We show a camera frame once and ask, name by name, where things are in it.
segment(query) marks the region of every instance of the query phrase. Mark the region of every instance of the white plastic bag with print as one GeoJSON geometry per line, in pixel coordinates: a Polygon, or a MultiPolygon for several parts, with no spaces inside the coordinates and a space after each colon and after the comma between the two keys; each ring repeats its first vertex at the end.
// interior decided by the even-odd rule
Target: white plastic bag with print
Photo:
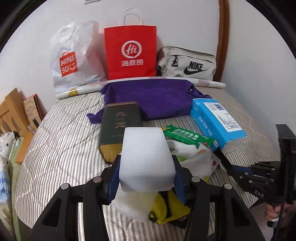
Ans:
{"type": "Polygon", "coordinates": [[[57,93],[104,81],[105,72],[97,54],[99,23],[70,23],[50,39],[50,68],[57,93]]]}
{"type": "Polygon", "coordinates": [[[182,167],[188,168],[193,176],[208,182],[210,176],[220,164],[220,160],[204,145],[188,145],[175,140],[167,140],[172,155],[183,157],[182,167]]]}

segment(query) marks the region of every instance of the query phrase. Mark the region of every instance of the grey striped bedding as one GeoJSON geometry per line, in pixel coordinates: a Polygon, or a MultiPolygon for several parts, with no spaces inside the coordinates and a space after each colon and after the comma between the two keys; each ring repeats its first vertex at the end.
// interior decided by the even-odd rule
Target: grey striped bedding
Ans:
{"type": "MultiPolygon", "coordinates": [[[[279,159],[265,134],[242,106],[223,89],[198,87],[217,99],[237,120],[248,137],[241,147],[228,153],[227,158],[236,165],[247,166],[259,161],[279,159]]],[[[24,159],[15,193],[18,217],[33,227],[42,210],[63,183],[71,186],[86,183],[101,174],[106,164],[99,152],[100,125],[92,125],[86,114],[96,113],[104,106],[104,96],[89,93],[57,100],[39,126],[24,159]]],[[[196,133],[201,131],[190,116],[153,120],[144,126],[163,127],[169,124],[196,133]]],[[[245,193],[226,175],[223,167],[210,178],[210,183],[230,183],[247,207],[256,198],[245,193]]],[[[117,212],[112,205],[104,206],[104,216],[110,240],[183,240],[184,230],[170,224],[157,225],[150,221],[139,223],[117,212]]],[[[214,231],[214,206],[211,206],[209,234],[214,231]]],[[[79,240],[84,241],[83,206],[78,208],[79,240]]]]}

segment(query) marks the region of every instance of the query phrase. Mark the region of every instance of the haidilao logo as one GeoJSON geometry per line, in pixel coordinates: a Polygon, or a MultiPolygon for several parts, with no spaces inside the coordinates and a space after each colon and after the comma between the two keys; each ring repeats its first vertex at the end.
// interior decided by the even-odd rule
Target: haidilao logo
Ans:
{"type": "Polygon", "coordinates": [[[136,58],[142,52],[142,45],[135,40],[125,42],[121,47],[121,53],[126,58],[136,58]]]}

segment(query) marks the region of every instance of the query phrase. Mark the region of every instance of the wooden furniture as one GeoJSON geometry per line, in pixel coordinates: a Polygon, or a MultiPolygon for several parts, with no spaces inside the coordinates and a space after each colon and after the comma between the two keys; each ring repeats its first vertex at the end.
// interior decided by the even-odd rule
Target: wooden furniture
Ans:
{"type": "Polygon", "coordinates": [[[229,4],[228,0],[219,0],[219,39],[217,45],[216,63],[217,69],[214,75],[214,81],[221,82],[229,38],[229,4]]]}
{"type": "Polygon", "coordinates": [[[15,163],[21,164],[23,162],[32,139],[33,139],[33,134],[28,131],[24,140],[22,141],[20,149],[18,150],[17,156],[15,158],[15,163]]]}
{"type": "Polygon", "coordinates": [[[15,88],[0,105],[0,134],[16,131],[24,137],[28,133],[28,126],[22,98],[15,88]]]}

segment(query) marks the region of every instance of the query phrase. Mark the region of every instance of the nike bag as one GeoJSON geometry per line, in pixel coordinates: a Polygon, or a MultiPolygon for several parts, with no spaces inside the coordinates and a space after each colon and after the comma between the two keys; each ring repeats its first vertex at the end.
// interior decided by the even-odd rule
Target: nike bag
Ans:
{"type": "Polygon", "coordinates": [[[158,70],[166,77],[213,80],[216,72],[214,55],[179,47],[164,47],[158,53],[158,70]]]}
{"type": "Polygon", "coordinates": [[[99,23],[70,23],[50,39],[50,68],[57,93],[105,80],[97,48],[99,23]]]}
{"type": "Polygon", "coordinates": [[[105,47],[109,79],[156,75],[156,26],[141,24],[135,9],[127,9],[122,25],[105,28],[105,47]],[[128,14],[136,15],[140,25],[125,25],[128,14]]]}

